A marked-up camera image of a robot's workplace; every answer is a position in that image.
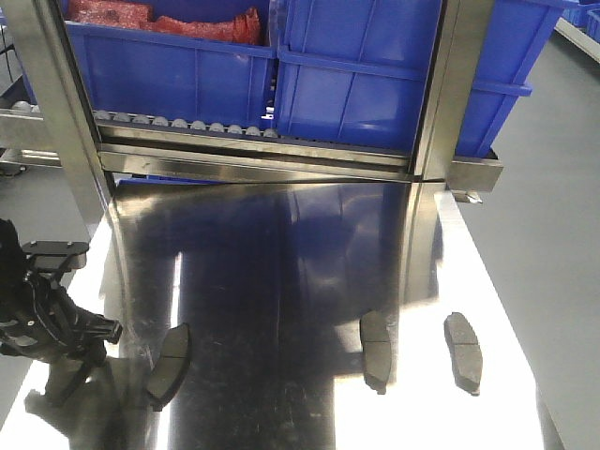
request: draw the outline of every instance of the metal table surface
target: metal table surface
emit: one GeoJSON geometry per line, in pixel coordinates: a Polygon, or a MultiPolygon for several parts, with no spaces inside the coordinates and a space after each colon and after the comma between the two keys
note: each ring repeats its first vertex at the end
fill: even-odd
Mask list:
{"type": "Polygon", "coordinates": [[[48,368],[35,362],[1,448],[550,448],[531,370],[444,185],[121,186],[69,293],[124,335],[60,409],[39,395],[48,368]],[[383,396],[362,374],[370,309],[393,341],[383,396]],[[479,397],[454,383],[453,311],[480,341],[479,397]],[[181,322],[190,370],[152,412],[143,383],[181,322]]]}

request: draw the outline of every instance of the metal shelf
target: metal shelf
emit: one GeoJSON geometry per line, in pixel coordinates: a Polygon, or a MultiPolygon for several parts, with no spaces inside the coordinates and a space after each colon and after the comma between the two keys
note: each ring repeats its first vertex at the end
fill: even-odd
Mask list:
{"type": "Polygon", "coordinates": [[[593,40],[563,18],[559,19],[555,29],[578,46],[582,51],[591,56],[597,63],[600,63],[600,43],[593,40]]]}

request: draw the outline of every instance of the red item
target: red item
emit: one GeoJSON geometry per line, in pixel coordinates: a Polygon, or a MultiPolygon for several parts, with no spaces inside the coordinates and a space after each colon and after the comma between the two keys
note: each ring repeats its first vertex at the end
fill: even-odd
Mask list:
{"type": "Polygon", "coordinates": [[[259,45],[260,38],[261,20],[255,7],[233,19],[233,42],[259,45]]]}
{"type": "Polygon", "coordinates": [[[182,22],[161,16],[152,20],[150,5],[122,0],[70,0],[68,16],[72,21],[137,28],[146,31],[259,45],[261,21],[258,10],[251,7],[230,22],[182,22]]]}
{"type": "Polygon", "coordinates": [[[152,6],[116,0],[70,0],[68,16],[72,21],[140,28],[152,20],[152,6]]]}

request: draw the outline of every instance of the metal frame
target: metal frame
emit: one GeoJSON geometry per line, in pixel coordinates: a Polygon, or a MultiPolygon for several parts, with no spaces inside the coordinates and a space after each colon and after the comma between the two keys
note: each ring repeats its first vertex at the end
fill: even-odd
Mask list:
{"type": "Polygon", "coordinates": [[[90,230],[113,193],[111,172],[229,182],[448,181],[491,190],[497,161],[455,160],[464,113],[494,0],[446,0],[428,78],[419,139],[408,157],[360,147],[96,123],[56,0],[0,0],[44,118],[0,111],[9,158],[56,165],[56,150],[90,230]]]}

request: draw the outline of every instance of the metal rail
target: metal rail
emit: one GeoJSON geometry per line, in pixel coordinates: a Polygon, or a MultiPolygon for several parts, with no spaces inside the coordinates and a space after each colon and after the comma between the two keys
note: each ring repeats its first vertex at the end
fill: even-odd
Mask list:
{"type": "MultiPolygon", "coordinates": [[[[0,110],[0,161],[61,167],[44,119],[35,113],[0,110]]],[[[239,182],[368,179],[406,182],[413,178],[407,156],[367,153],[359,148],[297,140],[227,135],[191,129],[122,126],[99,122],[98,157],[107,172],[239,182]]],[[[490,192],[503,165],[496,159],[455,157],[447,182],[455,190],[490,192]]]]}

